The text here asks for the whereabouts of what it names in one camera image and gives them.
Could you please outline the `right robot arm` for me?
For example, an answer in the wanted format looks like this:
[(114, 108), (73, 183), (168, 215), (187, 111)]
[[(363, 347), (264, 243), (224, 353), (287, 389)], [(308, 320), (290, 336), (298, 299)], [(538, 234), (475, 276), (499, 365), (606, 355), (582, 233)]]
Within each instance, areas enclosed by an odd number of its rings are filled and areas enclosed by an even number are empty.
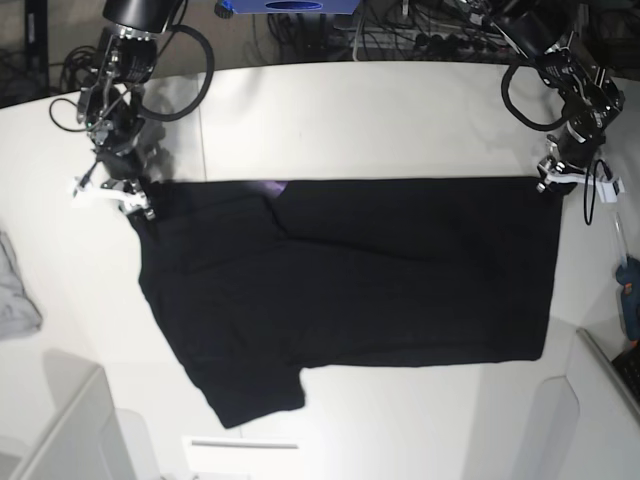
[[(110, 24), (102, 31), (79, 98), (72, 104), (76, 130), (88, 136), (93, 164), (104, 168), (106, 178), (94, 184), (91, 170), (75, 178), (71, 190), (75, 201), (109, 200), (128, 217), (155, 218), (156, 209), (146, 189), (153, 178), (167, 174), (169, 155), (161, 146), (164, 126), (200, 106), (215, 73), (210, 42), (177, 16), (186, 9), (184, 1), (106, 2), (103, 16)], [(153, 111), (143, 103), (145, 85), (164, 52), (157, 42), (163, 34), (190, 37), (205, 58), (205, 76), (195, 98), (171, 113)]]

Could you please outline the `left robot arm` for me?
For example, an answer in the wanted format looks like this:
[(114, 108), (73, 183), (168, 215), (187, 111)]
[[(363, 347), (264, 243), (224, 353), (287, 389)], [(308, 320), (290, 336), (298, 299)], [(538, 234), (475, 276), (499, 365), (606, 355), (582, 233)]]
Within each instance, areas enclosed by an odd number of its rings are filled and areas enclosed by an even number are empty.
[[(482, 13), (517, 53), (501, 80), (507, 110), (523, 125), (547, 135), (539, 162), (540, 193), (570, 193), (595, 172), (605, 131), (623, 110), (625, 98), (607, 68), (598, 64), (575, 30), (577, 6), (568, 1), (479, 1)], [(513, 103), (510, 85), (521, 68), (537, 72), (564, 105), (559, 119), (542, 124)]]

